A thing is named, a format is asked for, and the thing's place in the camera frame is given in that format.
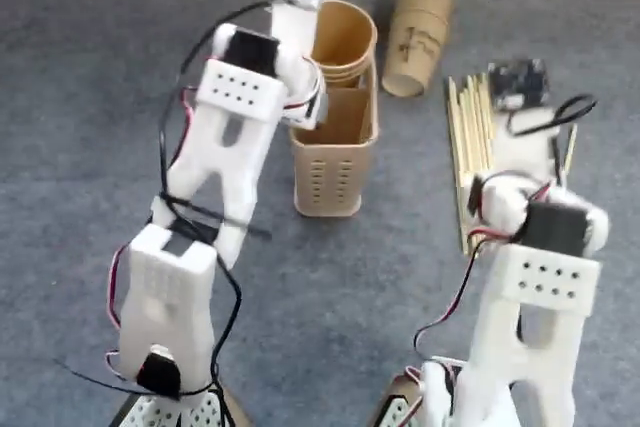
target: black wire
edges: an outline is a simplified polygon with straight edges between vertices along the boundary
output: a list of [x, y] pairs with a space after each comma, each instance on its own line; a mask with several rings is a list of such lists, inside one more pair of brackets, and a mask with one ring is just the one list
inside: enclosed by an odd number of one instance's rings
[[[570, 108], [580, 103], [585, 103], [586, 105], [584, 105], [581, 109], [578, 109], [573, 113], [565, 114], [567, 110], [569, 110]], [[507, 125], [506, 125], [507, 132], [513, 137], [523, 137], [525, 135], [535, 134], [537, 132], [542, 132], [544, 130], [560, 127], [562, 125], [575, 123], [579, 119], [587, 115], [589, 112], [591, 112], [597, 104], [598, 104], [598, 100], [591, 94], [576, 95], [566, 100], [560, 107], [558, 107], [555, 113], [553, 114], [553, 118], [549, 122], [545, 122], [535, 127], [530, 127], [528, 129], [523, 129], [523, 130], [514, 132], [513, 126], [512, 126], [513, 118], [518, 112], [521, 112], [519, 110], [516, 110], [514, 112], [511, 112], [507, 117]], [[554, 136], [550, 140], [550, 143], [551, 143], [551, 155], [553, 157], [554, 175], [556, 177], [556, 181], [558, 182], [558, 185], [562, 186], [563, 184], [562, 163], [563, 162], [560, 159], [560, 146], [558, 144], [558, 137]]]
[[[585, 102], [586, 105], [576, 112], [565, 114], [567, 110], [575, 105], [580, 104], [581, 102]], [[570, 99], [566, 100], [560, 107], [558, 107], [553, 114], [553, 118], [549, 122], [544, 122], [540, 125], [536, 125], [535, 127], [529, 127], [527, 129], [514, 132], [512, 126], [513, 118], [518, 112], [522, 112], [521, 110], [516, 110], [514, 112], [511, 112], [507, 117], [507, 132], [512, 137], [523, 137], [525, 135], [535, 134], [537, 132], [553, 129], [562, 125], [572, 124], [591, 112], [597, 104], [598, 101], [591, 94], [576, 95], [575, 97], [571, 97]]]

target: white servo bracket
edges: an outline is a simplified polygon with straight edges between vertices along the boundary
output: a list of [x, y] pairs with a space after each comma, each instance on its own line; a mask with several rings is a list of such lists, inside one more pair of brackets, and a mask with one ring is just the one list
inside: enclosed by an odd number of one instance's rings
[[[192, 199], [206, 180], [220, 174], [225, 218], [215, 246], [232, 268], [240, 253], [257, 201], [257, 184], [287, 98], [283, 82], [210, 59], [196, 94], [197, 108], [180, 156], [168, 171], [168, 191]], [[235, 143], [223, 136], [233, 118], [242, 119]], [[153, 222], [169, 227], [174, 215], [156, 197]]]
[[117, 427], [218, 427], [221, 423], [218, 398], [209, 392], [194, 409], [140, 397]]

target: red wire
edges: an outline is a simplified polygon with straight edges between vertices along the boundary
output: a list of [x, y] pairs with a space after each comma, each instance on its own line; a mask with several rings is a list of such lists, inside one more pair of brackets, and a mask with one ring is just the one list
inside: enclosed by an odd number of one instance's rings
[[[469, 233], [469, 237], [471, 237], [472, 235], [476, 235], [476, 233], [473, 233], [473, 231], [471, 233]], [[449, 304], [449, 306], [446, 308], [446, 310], [444, 311], [444, 313], [442, 315], [440, 315], [434, 321], [424, 325], [423, 327], [418, 329], [418, 331], [415, 333], [415, 335], [413, 336], [413, 348], [424, 359], [426, 359], [427, 357], [423, 356], [422, 354], [420, 354], [420, 350], [418, 349], [418, 343], [420, 342], [420, 338], [422, 337], [422, 335], [427, 330], [429, 330], [432, 327], [435, 327], [437, 325], [440, 325], [443, 322], [445, 322], [447, 319], [449, 319], [449, 317], [451, 317], [451, 315], [453, 315], [453, 313], [457, 310], [458, 306], [460, 305], [460, 301], [462, 300], [462, 296], [464, 294], [464, 291], [467, 288], [467, 283], [469, 282], [469, 277], [471, 276], [471, 271], [473, 270], [473, 266], [474, 266], [476, 257], [478, 255], [478, 253], [480, 252], [480, 248], [487, 242], [495, 242], [497, 240], [506, 240], [506, 239], [508, 239], [508, 237], [506, 237], [506, 236], [492, 237], [492, 236], [487, 235], [487, 237], [485, 237], [480, 242], [478, 242], [478, 245], [476, 245], [475, 249], [473, 250], [473, 253], [471, 254], [471, 258], [469, 259], [469, 263], [467, 264], [467, 269], [466, 269], [466, 271], [464, 273], [464, 277], [462, 278], [462, 282], [460, 284], [460, 287], [458, 288], [458, 291], [454, 295], [454, 297], [453, 297], [451, 303]]]
[[192, 89], [190, 89], [189, 87], [185, 87], [180, 92], [180, 102], [182, 103], [182, 107], [184, 107], [185, 122], [184, 128], [182, 129], [182, 135], [180, 136], [180, 141], [178, 142], [178, 147], [173, 153], [173, 158], [171, 159], [171, 164], [169, 165], [172, 165], [178, 159], [178, 157], [180, 157], [182, 147], [184, 146], [184, 141], [186, 140], [189, 129], [191, 129], [191, 124], [193, 123], [194, 110], [187, 99], [187, 92], [190, 90]]

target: wooden stick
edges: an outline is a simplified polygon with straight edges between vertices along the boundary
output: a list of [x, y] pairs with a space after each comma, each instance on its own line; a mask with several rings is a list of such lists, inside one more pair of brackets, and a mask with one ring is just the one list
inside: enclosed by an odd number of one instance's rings
[[467, 253], [467, 242], [466, 242], [466, 229], [464, 226], [464, 203], [462, 199], [461, 185], [462, 179], [464, 175], [464, 165], [465, 162], [465, 148], [463, 145], [463, 138], [461, 136], [463, 131], [463, 126], [460, 118], [460, 107], [457, 103], [458, 93], [456, 89], [455, 82], [451, 77], [448, 78], [447, 82], [447, 90], [448, 90], [448, 102], [447, 102], [447, 110], [448, 110], [448, 118], [449, 118], [449, 134], [451, 136], [451, 153], [453, 156], [453, 165], [454, 165], [454, 178], [456, 184], [456, 201], [458, 207], [458, 226], [460, 228], [460, 242], [462, 245], [462, 252], [465, 255]]
[[571, 169], [571, 161], [573, 160], [573, 150], [576, 147], [576, 137], [578, 136], [578, 126], [573, 124], [569, 130], [569, 143], [567, 144], [567, 150], [564, 154], [564, 174], [568, 175]]
[[489, 140], [493, 140], [493, 111], [491, 109], [491, 96], [489, 95], [489, 77], [486, 73], [482, 74], [482, 80], [480, 82], [480, 97], [482, 112], [484, 114], [487, 125], [487, 135], [489, 136]]
[[482, 152], [480, 149], [480, 142], [478, 138], [478, 119], [476, 118], [476, 109], [473, 104], [473, 82], [471, 77], [467, 76], [466, 87], [464, 89], [464, 101], [465, 112], [468, 114], [468, 129], [469, 129], [469, 150], [473, 153], [473, 164], [471, 165], [471, 172], [475, 173], [481, 169], [482, 165]]
[[485, 131], [485, 119], [484, 113], [482, 112], [482, 106], [480, 104], [480, 92], [478, 91], [478, 80], [476, 76], [470, 77], [471, 79], [471, 95], [472, 95], [472, 104], [473, 109], [476, 113], [476, 123], [477, 123], [477, 131], [478, 131], [478, 145], [480, 148], [480, 157], [482, 159], [482, 163], [479, 166], [480, 170], [486, 170], [489, 168], [489, 152], [487, 151], [487, 134]]

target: cardboard pen holder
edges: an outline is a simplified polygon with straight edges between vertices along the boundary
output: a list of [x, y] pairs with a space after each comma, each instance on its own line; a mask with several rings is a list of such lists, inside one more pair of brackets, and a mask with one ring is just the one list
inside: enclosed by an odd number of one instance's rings
[[294, 203], [307, 217], [349, 217], [362, 203], [378, 138], [375, 61], [361, 86], [330, 88], [327, 119], [316, 130], [291, 129], [295, 168]]

